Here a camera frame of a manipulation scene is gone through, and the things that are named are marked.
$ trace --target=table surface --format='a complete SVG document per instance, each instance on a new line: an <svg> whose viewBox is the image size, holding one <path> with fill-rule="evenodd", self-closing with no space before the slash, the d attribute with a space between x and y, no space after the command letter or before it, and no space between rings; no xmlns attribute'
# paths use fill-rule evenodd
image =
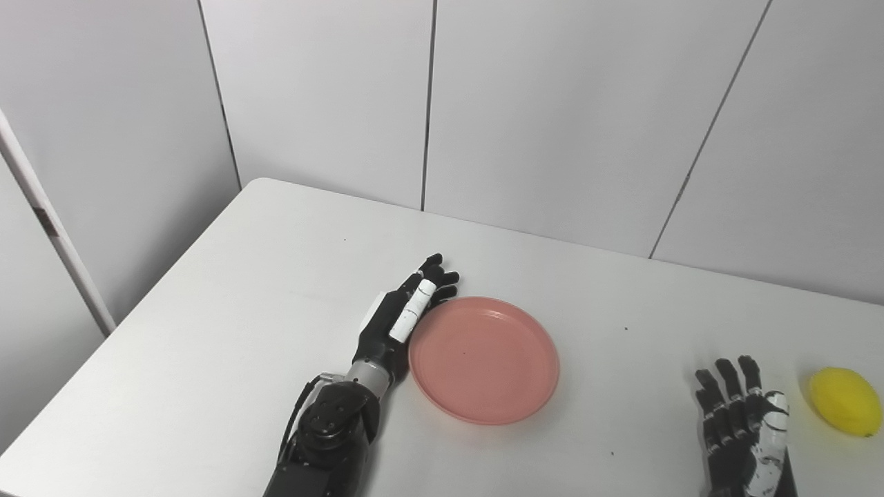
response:
<svg viewBox="0 0 884 497"><path fill-rule="evenodd" d="M377 293L437 251L463 294L544 325L560 383L490 427L407 378L364 495L700 495L692 373L740 354L790 398L802 497L884 487L884 436L836 432L802 393L826 365L884 386L882 307L256 180L0 457L0 491L259 497L304 383L346 371Z"/></svg>

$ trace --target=yellow lemon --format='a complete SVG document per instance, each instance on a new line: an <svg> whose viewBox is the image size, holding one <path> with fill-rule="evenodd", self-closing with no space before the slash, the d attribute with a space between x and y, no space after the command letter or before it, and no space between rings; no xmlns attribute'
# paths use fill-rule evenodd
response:
<svg viewBox="0 0 884 497"><path fill-rule="evenodd" d="M881 428L878 394L856 371L817 371L811 377L811 402L823 419L842 432L871 437Z"/></svg>

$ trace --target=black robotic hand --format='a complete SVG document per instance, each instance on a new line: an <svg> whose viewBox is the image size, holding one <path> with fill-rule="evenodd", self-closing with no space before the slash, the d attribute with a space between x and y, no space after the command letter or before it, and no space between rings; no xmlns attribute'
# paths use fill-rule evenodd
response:
<svg viewBox="0 0 884 497"><path fill-rule="evenodd" d="M371 361L386 369L391 383L408 373L408 341L424 313L457 295L457 272L442 269L442 254L433 254L396 290L381 294L362 322L353 362Z"/></svg>
<svg viewBox="0 0 884 497"><path fill-rule="evenodd" d="M734 365L715 362L728 398L709 370L697 371L703 386L697 400L703 410L703 437L712 490L710 497L796 497L786 429L789 405L782 392L761 392L758 365L740 356L746 395Z"/></svg>
<svg viewBox="0 0 884 497"><path fill-rule="evenodd" d="M441 254L428 257L399 288L375 300L360 326L359 345L346 376L322 373L304 387L264 497L356 493L369 447L378 436L381 399L408 373L411 331L426 310L457 295L454 285L460 276L445 272L441 264ZM301 411L315 388L316 398Z"/></svg>

